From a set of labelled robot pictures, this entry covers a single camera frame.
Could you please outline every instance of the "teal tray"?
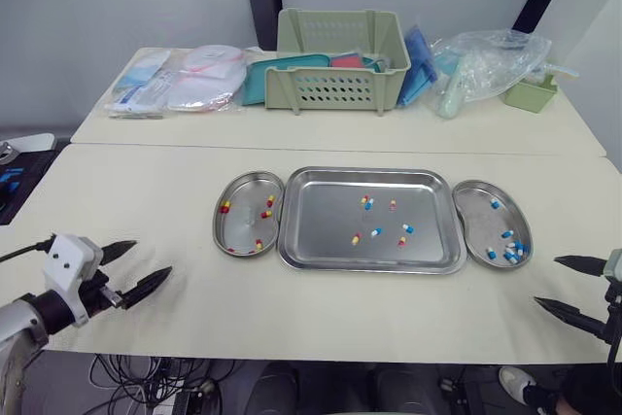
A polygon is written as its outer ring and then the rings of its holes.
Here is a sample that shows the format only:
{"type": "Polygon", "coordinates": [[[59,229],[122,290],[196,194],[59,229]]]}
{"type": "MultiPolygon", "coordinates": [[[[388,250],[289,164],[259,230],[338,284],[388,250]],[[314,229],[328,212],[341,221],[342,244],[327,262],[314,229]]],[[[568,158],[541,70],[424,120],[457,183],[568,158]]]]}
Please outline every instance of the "teal tray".
{"type": "Polygon", "coordinates": [[[265,101],[265,71],[270,67],[277,70],[287,70],[293,67],[330,67],[330,57],[323,53],[310,53],[252,63],[244,83],[243,106],[265,101]]]}

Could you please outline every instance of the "green plastic basket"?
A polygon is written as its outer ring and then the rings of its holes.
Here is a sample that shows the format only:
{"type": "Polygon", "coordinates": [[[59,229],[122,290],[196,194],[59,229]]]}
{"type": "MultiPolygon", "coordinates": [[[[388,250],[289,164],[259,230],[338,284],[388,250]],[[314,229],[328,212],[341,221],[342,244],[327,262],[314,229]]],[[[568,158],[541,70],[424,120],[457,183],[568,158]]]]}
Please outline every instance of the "green plastic basket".
{"type": "Polygon", "coordinates": [[[279,14],[279,53],[340,54],[360,51],[385,56],[391,68],[379,73],[364,68],[270,68],[265,75],[269,109],[375,110],[396,107],[410,68],[396,14],[391,12],[309,12],[287,9],[279,14]]]}
{"type": "Polygon", "coordinates": [[[503,95],[503,102],[508,106],[538,113],[557,93],[557,86],[552,82],[553,75],[547,75],[544,83],[539,85],[519,82],[503,95]]]}

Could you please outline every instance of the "stainless steel tray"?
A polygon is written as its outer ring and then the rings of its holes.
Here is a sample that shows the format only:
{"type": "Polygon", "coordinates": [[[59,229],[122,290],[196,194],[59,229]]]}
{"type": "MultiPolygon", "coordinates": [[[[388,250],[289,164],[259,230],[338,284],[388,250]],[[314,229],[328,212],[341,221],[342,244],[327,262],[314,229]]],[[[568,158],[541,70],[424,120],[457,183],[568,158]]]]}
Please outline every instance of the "stainless steel tray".
{"type": "Polygon", "coordinates": [[[276,243],[283,201],[283,183],[270,172],[250,172],[231,182],[221,194],[214,213],[214,241],[225,253],[239,258],[261,255],[276,243]],[[267,206],[268,196],[275,197],[267,206]],[[228,212],[222,212],[226,202],[228,212]],[[272,215],[262,218],[270,210],[272,215]]]}
{"type": "Polygon", "coordinates": [[[453,196],[465,227],[468,251],[477,261],[503,270],[527,264],[534,251],[532,234],[525,216],[505,191],[487,182],[467,180],[456,185],[453,196]],[[498,209],[492,207],[493,199],[499,202],[498,209]],[[509,230],[513,235],[502,238],[501,234],[509,230]],[[525,247],[516,264],[503,257],[511,242],[525,247]],[[496,253],[495,259],[488,258],[489,248],[496,253]]]}
{"type": "Polygon", "coordinates": [[[278,247],[286,263],[308,269],[448,274],[467,258],[451,191],[425,170],[297,170],[286,187],[278,247]],[[374,199],[369,210],[365,195],[374,199]],[[376,228],[382,232],[372,237],[376,228]]]}

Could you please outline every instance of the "pill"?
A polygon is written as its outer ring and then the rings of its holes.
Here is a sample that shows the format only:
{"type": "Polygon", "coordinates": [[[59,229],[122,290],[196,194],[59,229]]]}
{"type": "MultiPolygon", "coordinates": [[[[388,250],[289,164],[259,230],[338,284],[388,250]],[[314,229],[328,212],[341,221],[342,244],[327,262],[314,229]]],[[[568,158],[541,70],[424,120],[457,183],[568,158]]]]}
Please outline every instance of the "pill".
{"type": "Polygon", "coordinates": [[[516,264],[516,263],[518,262],[518,261],[516,260],[516,256],[515,256],[513,253],[508,253],[508,252],[505,252],[505,253],[503,254],[503,257],[504,257],[505,259],[507,259],[509,262],[511,262],[512,264],[516,264]]]}
{"type": "Polygon", "coordinates": [[[221,213],[223,213],[223,214],[228,213],[230,207],[231,207],[231,202],[230,201],[225,201],[223,203],[223,206],[221,206],[221,213]]]}

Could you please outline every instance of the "blue and white capsule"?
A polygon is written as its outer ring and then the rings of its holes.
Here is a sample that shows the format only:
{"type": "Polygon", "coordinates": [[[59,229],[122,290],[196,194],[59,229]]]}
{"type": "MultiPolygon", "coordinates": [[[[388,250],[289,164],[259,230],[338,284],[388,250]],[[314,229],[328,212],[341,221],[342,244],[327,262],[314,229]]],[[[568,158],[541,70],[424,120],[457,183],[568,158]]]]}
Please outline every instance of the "blue and white capsule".
{"type": "Polygon", "coordinates": [[[513,253],[505,252],[503,254],[503,257],[507,259],[509,262],[511,262],[512,264],[518,264],[518,259],[516,258],[516,255],[514,255],[513,253]]]}

